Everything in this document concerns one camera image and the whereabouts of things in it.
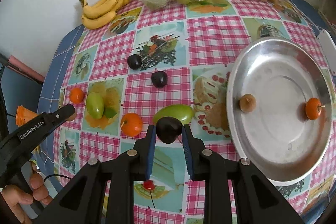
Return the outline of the person's left hand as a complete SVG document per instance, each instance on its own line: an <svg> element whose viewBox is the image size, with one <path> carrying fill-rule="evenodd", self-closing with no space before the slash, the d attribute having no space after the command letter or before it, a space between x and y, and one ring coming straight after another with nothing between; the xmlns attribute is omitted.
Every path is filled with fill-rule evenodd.
<svg viewBox="0 0 336 224"><path fill-rule="evenodd" d="M3 198L20 223L32 223L21 205L31 205L34 200L48 205L52 201L49 190L45 186L42 176L38 173L36 164L32 161L30 164L33 170L30 176L30 186L33 188L32 194L24 192L16 185L8 185L2 190Z"/></svg>

